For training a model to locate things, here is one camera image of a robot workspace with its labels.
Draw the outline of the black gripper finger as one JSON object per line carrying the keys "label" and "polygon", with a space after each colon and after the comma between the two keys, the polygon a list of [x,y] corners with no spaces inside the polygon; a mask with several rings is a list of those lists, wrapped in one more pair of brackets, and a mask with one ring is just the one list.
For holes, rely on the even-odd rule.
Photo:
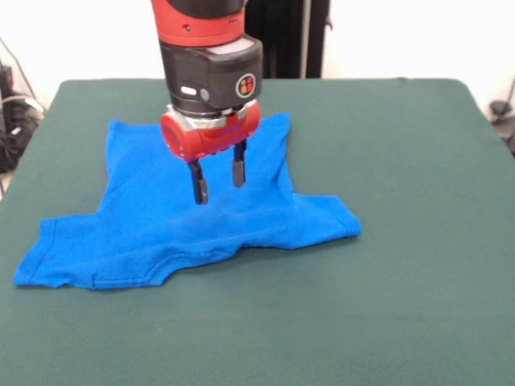
{"label": "black gripper finger", "polygon": [[245,184],[245,151],[247,141],[238,142],[233,148],[233,185],[242,187]]}
{"label": "black gripper finger", "polygon": [[198,160],[189,162],[188,168],[192,177],[192,187],[196,204],[208,203],[208,186],[203,176],[202,167]]}

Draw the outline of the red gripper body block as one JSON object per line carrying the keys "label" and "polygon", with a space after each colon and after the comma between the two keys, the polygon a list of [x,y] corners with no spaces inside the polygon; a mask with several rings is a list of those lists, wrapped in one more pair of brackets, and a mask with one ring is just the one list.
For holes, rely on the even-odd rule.
{"label": "red gripper body block", "polygon": [[257,130],[259,122],[259,104],[250,101],[232,115],[209,119],[187,117],[170,105],[160,126],[173,155],[191,162],[242,142]]}

